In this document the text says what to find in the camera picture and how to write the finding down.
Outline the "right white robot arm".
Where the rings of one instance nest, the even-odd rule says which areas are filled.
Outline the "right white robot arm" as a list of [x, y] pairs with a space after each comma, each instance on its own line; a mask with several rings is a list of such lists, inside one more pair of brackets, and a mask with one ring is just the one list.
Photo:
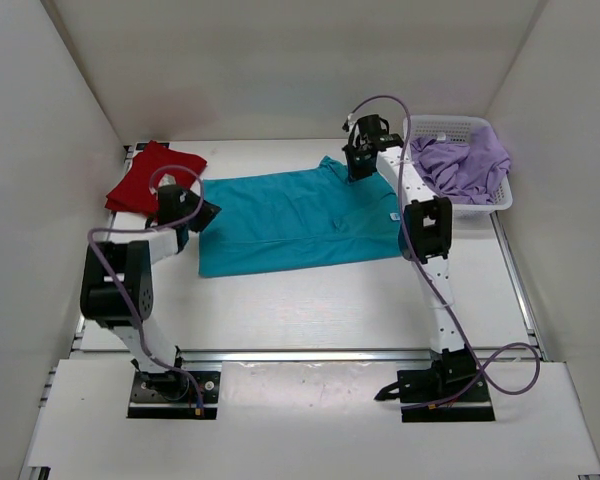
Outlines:
[[349, 178], [358, 181], [378, 173], [399, 197], [399, 248], [418, 273], [430, 308], [429, 387], [438, 398], [450, 400], [477, 373], [476, 362], [452, 316], [451, 201], [425, 184], [410, 158], [408, 142], [390, 131], [387, 120], [377, 114], [357, 120], [348, 116], [343, 130], [348, 133], [343, 151]]

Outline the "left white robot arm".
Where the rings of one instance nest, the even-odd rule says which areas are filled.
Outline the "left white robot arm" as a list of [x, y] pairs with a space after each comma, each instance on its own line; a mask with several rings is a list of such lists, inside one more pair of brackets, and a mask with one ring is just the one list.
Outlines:
[[162, 186], [156, 196], [157, 211], [139, 231], [142, 239], [97, 241], [94, 236], [104, 228], [88, 233], [80, 309], [123, 342], [148, 386], [168, 400], [178, 400], [196, 388], [197, 381], [185, 372], [180, 349], [153, 316], [152, 267], [180, 254], [190, 235], [203, 232], [221, 208], [179, 185]]

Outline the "red t-shirt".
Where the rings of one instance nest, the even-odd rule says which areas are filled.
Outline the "red t-shirt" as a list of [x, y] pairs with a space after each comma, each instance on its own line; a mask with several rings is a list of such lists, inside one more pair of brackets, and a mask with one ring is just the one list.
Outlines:
[[158, 188], [165, 175], [170, 175], [175, 183], [189, 188], [195, 177], [188, 171], [174, 168], [156, 174], [160, 167], [177, 165], [186, 167], [201, 175], [207, 167], [207, 161], [195, 154], [171, 150], [166, 145], [150, 141], [137, 153], [130, 170], [123, 179], [106, 195], [105, 207], [113, 212], [129, 212], [149, 216], [157, 211], [158, 203], [152, 190]]

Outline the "teal t-shirt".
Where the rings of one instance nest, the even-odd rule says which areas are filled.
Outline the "teal t-shirt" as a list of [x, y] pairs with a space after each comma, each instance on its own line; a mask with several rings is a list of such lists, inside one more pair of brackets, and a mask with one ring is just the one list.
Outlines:
[[365, 262], [399, 256], [396, 194], [377, 173], [352, 182], [324, 157], [307, 170], [207, 180], [220, 207], [199, 236], [205, 278]]

